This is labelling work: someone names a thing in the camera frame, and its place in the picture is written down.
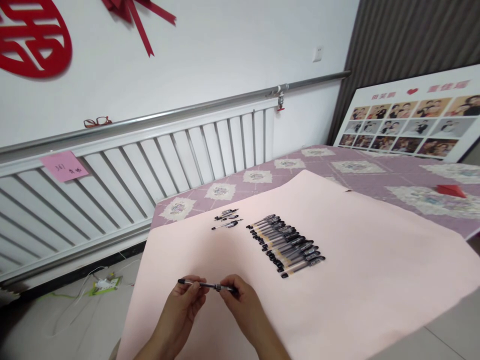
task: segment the power strip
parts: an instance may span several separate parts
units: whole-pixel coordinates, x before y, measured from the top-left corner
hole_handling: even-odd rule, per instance
[[[104,293],[108,293],[117,289],[120,284],[122,277],[115,277],[111,280],[102,279],[98,282],[93,283],[93,291],[91,292],[90,296],[100,295]]]

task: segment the eyeglasses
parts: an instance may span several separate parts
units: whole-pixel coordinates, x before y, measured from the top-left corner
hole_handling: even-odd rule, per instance
[[[111,124],[112,120],[108,116],[100,116],[96,118],[96,121],[93,120],[83,120],[83,126],[86,128],[94,128],[96,126],[108,125]]]

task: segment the red paper cutout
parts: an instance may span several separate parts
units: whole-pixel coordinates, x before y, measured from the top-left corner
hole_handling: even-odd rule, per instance
[[[137,3],[142,4],[152,13],[158,15],[159,17],[165,19],[170,24],[175,26],[175,20],[177,17],[168,11],[165,11],[160,6],[154,4],[150,0],[135,0]],[[142,21],[140,20],[139,13],[137,12],[137,8],[135,7],[134,0],[102,0],[105,4],[108,11],[111,11],[121,17],[123,20],[128,22],[129,24],[133,21],[138,29],[138,33],[140,34],[141,41],[143,42],[143,46],[145,46],[146,53],[148,57],[150,55],[154,55],[154,51],[152,50],[152,46],[150,45],[149,38],[147,37],[147,33],[145,32],[144,26]]]
[[[460,186],[458,185],[437,185],[436,191],[437,193],[444,195],[451,195],[465,199],[467,198]]]
[[[32,9],[32,5],[40,5],[42,9]],[[24,23],[0,27],[0,68],[25,77],[49,78],[68,67],[72,59],[72,41],[64,19],[52,0],[0,0],[0,8],[10,20]],[[59,26],[35,23],[54,20],[58,21]],[[51,38],[58,35],[63,37],[63,46],[57,39]],[[25,41],[26,47],[42,69],[37,68],[31,55],[17,42],[26,38],[29,38]],[[51,53],[44,58],[40,50],[50,50]],[[5,56],[6,53],[18,54],[21,60],[9,58]]]

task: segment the couple photo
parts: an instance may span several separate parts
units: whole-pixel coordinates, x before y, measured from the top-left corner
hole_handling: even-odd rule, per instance
[[[369,109],[370,109],[370,106],[354,108],[353,113],[351,114],[350,120],[365,119],[365,116],[367,116],[367,112],[369,111]]]
[[[401,120],[401,121],[387,120],[380,127],[379,134],[382,134],[382,135],[397,135],[400,132],[400,130],[402,129],[404,123],[405,123],[405,120]]]
[[[480,115],[480,95],[457,97],[445,116],[478,116]]]
[[[388,117],[390,119],[406,119],[409,118],[412,114],[412,109],[417,104],[416,101],[414,102],[399,102],[394,104],[391,107],[390,113]]]
[[[370,114],[368,114],[367,119],[383,119],[387,114],[387,110],[390,108],[391,104],[383,104],[372,107]]]
[[[403,134],[404,135],[425,135],[428,133],[428,128],[433,123],[434,123],[434,120],[430,120],[430,119],[422,120],[422,121],[410,120]]]
[[[424,100],[413,114],[413,118],[438,118],[452,98]]]
[[[346,125],[345,134],[358,134],[362,129],[363,121],[349,121]]]
[[[438,122],[431,134],[438,138],[460,138],[474,122],[474,118],[460,117],[442,119]]]
[[[373,138],[372,135],[358,135],[353,146],[358,148],[368,148]]]
[[[399,137],[391,150],[402,153],[414,153],[422,140],[420,137]]]
[[[356,135],[343,135],[340,139],[339,145],[341,146],[352,146],[354,144]]]
[[[429,138],[425,141],[418,153],[444,158],[452,151],[457,142],[458,140]]]
[[[381,121],[365,121],[361,127],[362,134],[376,134]]]
[[[371,145],[371,149],[388,151],[392,148],[394,141],[393,136],[377,136]]]

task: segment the finger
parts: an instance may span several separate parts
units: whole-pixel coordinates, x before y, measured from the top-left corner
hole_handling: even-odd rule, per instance
[[[200,290],[198,291],[196,298],[201,298],[203,295],[207,295],[210,291],[209,287],[201,287]]]
[[[238,290],[240,293],[244,293],[246,287],[249,286],[240,276],[237,274],[228,275],[220,284],[223,286],[233,286]]]
[[[182,277],[182,279],[190,280],[190,281],[193,281],[193,282],[204,282],[203,279],[200,278],[200,276],[198,276],[198,275],[187,275],[187,276]],[[188,290],[189,287],[190,287],[190,284],[181,284],[181,283],[177,282],[175,287],[173,288],[172,292],[176,291],[180,295],[183,295],[183,294],[185,294],[185,292]]]
[[[198,281],[195,281],[181,297],[187,304],[192,304],[197,298],[197,293],[199,292],[200,284]]]
[[[226,307],[230,310],[231,313],[233,313],[236,306],[239,304],[238,300],[234,298],[232,293],[226,289],[220,290],[220,296],[225,302]]]
[[[205,301],[207,301],[207,297],[203,295],[199,299],[197,299],[192,305],[191,305],[191,312],[193,313],[193,317],[196,317],[202,306],[205,304]]]

